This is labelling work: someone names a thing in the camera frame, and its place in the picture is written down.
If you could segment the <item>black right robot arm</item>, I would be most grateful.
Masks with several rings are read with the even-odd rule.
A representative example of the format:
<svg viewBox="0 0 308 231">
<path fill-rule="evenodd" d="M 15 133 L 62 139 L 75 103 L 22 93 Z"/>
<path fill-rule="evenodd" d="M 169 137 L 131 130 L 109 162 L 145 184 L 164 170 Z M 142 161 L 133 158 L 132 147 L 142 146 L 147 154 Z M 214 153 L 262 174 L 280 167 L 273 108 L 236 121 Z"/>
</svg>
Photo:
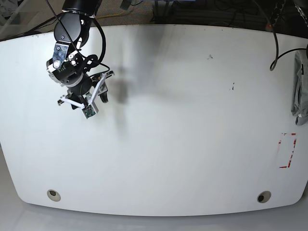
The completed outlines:
<svg viewBox="0 0 308 231">
<path fill-rule="evenodd" d="M 114 72 L 107 70 L 88 75 L 88 72 L 101 65 L 106 52 L 105 34 L 96 20 L 100 0 L 66 0 L 62 14 L 56 16 L 57 24 L 53 31 L 56 40 L 53 57 L 46 67 L 50 78 L 62 87 L 67 87 L 67 94 L 60 97 L 58 104 L 68 103 L 72 109 L 80 109 L 86 118 L 98 113 L 95 99 L 108 102 L 106 79 Z M 102 38 L 99 56 L 84 56 L 81 47 L 90 35 L 90 26 L 95 24 Z"/>
</svg>

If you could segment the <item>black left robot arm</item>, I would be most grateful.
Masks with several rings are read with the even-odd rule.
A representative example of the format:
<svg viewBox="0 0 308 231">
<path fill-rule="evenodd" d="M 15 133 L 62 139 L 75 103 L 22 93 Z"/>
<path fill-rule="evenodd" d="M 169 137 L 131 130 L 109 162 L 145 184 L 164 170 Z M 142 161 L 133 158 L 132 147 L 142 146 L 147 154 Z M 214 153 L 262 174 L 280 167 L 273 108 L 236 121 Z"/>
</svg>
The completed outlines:
<svg viewBox="0 0 308 231">
<path fill-rule="evenodd" d="M 294 52 L 303 51 L 308 54 L 308 47 L 293 48 L 283 53 L 279 51 L 277 34 L 308 38 L 308 2 L 306 0 L 265 0 L 259 7 L 269 25 L 270 32 L 274 36 L 275 58 L 270 64 L 273 71 L 277 62 L 283 56 Z"/>
</svg>

